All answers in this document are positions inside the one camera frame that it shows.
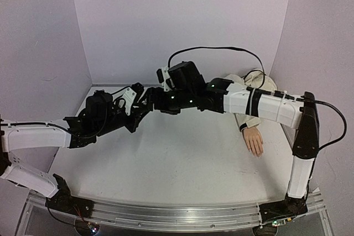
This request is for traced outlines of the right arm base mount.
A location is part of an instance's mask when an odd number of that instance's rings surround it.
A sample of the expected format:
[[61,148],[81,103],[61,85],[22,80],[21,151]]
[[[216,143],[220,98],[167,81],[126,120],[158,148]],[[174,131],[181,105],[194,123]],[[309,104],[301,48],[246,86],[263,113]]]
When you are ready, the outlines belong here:
[[306,214],[308,212],[306,202],[309,194],[309,182],[310,179],[307,180],[305,185],[305,193],[301,198],[290,197],[287,191],[284,199],[281,201],[260,204],[259,225],[265,226],[272,224],[274,221],[285,220],[288,218],[293,219],[301,214]]

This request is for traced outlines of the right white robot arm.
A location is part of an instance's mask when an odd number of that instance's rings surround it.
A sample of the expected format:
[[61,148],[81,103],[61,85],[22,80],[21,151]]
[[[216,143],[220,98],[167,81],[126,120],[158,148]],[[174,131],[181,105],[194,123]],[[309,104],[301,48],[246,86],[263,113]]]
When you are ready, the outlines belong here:
[[319,121],[312,93],[291,96],[247,87],[224,78],[205,82],[192,61],[158,69],[157,77],[161,87],[146,91],[150,109],[169,114],[179,114],[185,108],[245,114],[296,129],[287,196],[296,199],[305,196],[319,152]]

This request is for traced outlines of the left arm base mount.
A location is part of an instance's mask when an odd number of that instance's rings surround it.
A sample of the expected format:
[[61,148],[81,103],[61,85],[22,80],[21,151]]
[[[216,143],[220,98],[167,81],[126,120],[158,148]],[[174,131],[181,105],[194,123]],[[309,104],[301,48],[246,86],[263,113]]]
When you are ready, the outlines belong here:
[[64,178],[57,174],[53,174],[53,177],[58,190],[53,196],[46,198],[45,206],[62,213],[90,218],[94,207],[93,200],[73,196]]

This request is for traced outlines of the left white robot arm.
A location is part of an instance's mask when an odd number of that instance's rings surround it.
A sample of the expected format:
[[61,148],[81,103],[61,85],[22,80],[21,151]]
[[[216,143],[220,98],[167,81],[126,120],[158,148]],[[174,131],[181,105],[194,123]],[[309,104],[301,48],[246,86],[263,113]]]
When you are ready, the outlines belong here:
[[34,148],[83,148],[98,137],[121,127],[135,132],[142,118],[153,109],[150,97],[128,87],[114,98],[103,90],[86,98],[84,109],[75,117],[54,122],[1,123],[1,178],[52,198],[63,212],[70,212],[74,198],[66,181],[22,162],[13,151]]

